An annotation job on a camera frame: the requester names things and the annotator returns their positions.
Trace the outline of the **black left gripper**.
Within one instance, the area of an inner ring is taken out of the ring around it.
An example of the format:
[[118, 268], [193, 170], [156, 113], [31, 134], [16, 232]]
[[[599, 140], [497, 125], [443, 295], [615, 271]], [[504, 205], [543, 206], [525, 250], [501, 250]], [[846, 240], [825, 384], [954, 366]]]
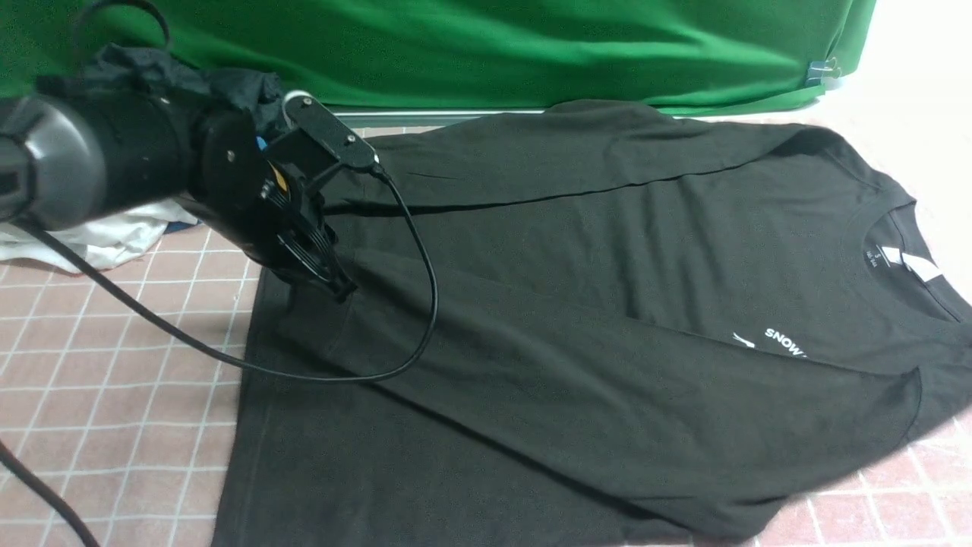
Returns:
[[248, 114], [215, 114], [194, 130], [195, 217], [286, 283], [347, 299], [358, 285], [340, 264], [301, 171], [267, 156]]

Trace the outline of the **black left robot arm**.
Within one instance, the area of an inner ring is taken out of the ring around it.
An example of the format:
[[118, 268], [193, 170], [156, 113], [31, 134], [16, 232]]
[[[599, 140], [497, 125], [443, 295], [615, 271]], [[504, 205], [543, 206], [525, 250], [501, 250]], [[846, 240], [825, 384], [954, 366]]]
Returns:
[[355, 283], [323, 221], [323, 184], [374, 162], [303, 91], [289, 129], [258, 145], [250, 112], [192, 91], [83, 91], [2, 100], [2, 221], [65, 231], [171, 200], [274, 271], [344, 300]]

